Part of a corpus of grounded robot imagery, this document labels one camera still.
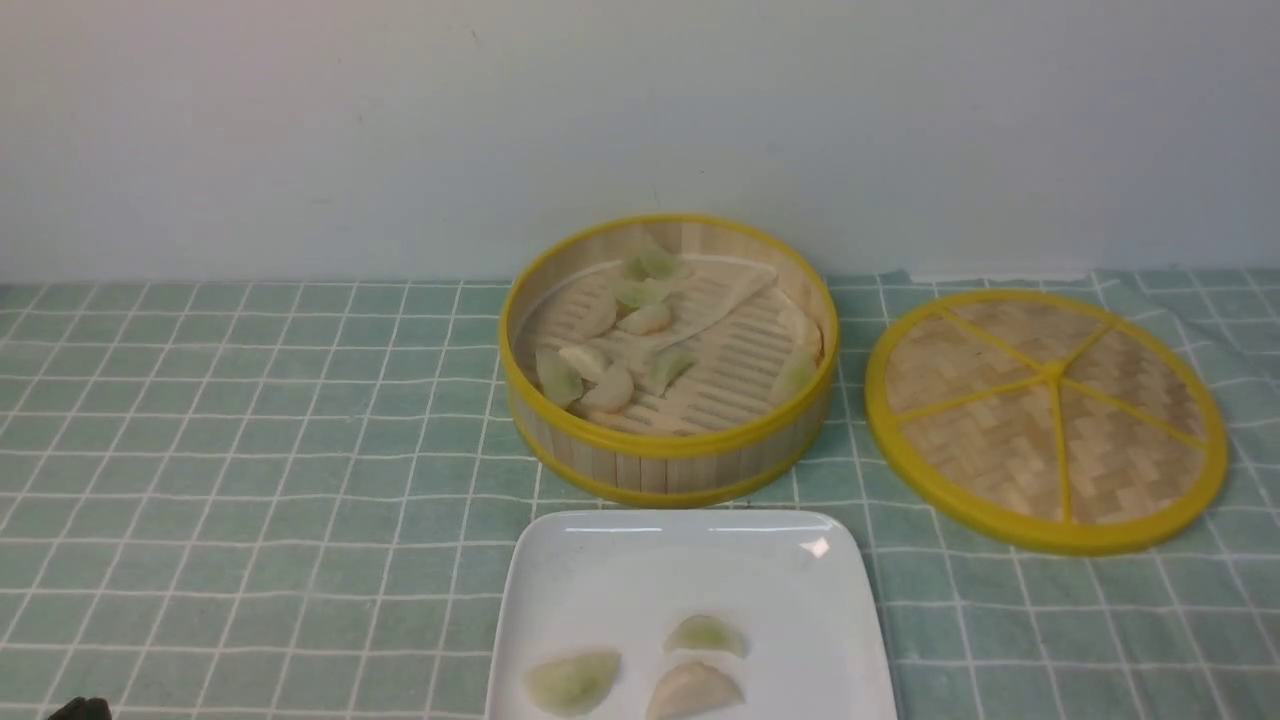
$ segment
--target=bamboo steamer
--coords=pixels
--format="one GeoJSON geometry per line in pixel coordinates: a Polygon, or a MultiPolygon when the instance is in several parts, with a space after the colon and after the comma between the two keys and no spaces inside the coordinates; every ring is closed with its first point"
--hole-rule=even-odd
{"type": "Polygon", "coordinates": [[[977,291],[881,337],[867,415],[925,500],[1012,544],[1129,552],[1208,506],[1226,432],[1208,389],[1158,340],[1065,297],[977,291]]]}
{"type": "Polygon", "coordinates": [[[805,452],[827,415],[838,356],[836,307],[817,272],[794,250],[753,228],[698,215],[627,218],[556,245],[515,282],[498,345],[516,429],[552,470],[595,496],[643,507],[696,507],[763,487],[805,452]],[[669,299],[675,324],[653,336],[611,331],[582,338],[575,322],[609,293],[618,265],[652,238],[694,270],[669,299]],[[662,396],[644,379],[650,343],[705,320],[744,274],[776,274],[727,316],[678,343],[698,357],[662,396]],[[791,400],[767,395],[791,351],[777,315],[799,307],[823,336],[815,377],[791,400]],[[618,414],[562,410],[535,387],[538,347],[586,343],[627,360],[636,377],[618,414]]]}

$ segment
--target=green dumpling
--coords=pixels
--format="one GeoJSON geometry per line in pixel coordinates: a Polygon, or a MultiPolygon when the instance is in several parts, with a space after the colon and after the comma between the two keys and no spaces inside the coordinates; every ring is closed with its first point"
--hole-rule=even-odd
{"type": "Polygon", "coordinates": [[[585,715],[609,696],[620,661],[612,650],[550,660],[525,673],[525,689],[543,712],[557,717],[585,715]]]}
{"type": "Polygon", "coordinates": [[[666,652],[673,650],[717,651],[746,657],[746,638],[719,618],[694,615],[685,619],[667,635],[663,650],[666,652]]]}

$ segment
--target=white wall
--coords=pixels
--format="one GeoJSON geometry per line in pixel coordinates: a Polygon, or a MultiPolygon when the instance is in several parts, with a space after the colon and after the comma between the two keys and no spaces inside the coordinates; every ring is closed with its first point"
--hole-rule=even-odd
{"type": "Polygon", "coordinates": [[[1276,0],[0,0],[0,281],[1280,265],[1276,0]]]}

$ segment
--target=green checkered tablecloth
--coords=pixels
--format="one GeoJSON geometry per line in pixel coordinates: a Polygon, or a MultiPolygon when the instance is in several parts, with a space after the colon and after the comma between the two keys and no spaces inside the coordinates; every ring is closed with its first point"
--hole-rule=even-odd
{"type": "MultiPolygon", "coordinates": [[[[1162,338],[1213,389],[1230,475],[1148,552],[1015,551],[937,515],[863,416],[895,316],[982,284],[829,278],[832,414],[736,506],[846,524],[904,717],[1280,714],[1280,270],[1032,283],[1162,338]]],[[[0,720],[475,719],[532,518],[598,507],[530,459],[504,283],[0,288],[0,720]]]]}

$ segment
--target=black object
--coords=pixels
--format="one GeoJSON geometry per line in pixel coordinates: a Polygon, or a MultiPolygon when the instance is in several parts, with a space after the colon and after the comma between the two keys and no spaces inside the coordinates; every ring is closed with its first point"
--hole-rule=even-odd
{"type": "Polygon", "coordinates": [[[78,697],[50,715],[49,720],[111,720],[111,707],[100,697],[78,697]]]}

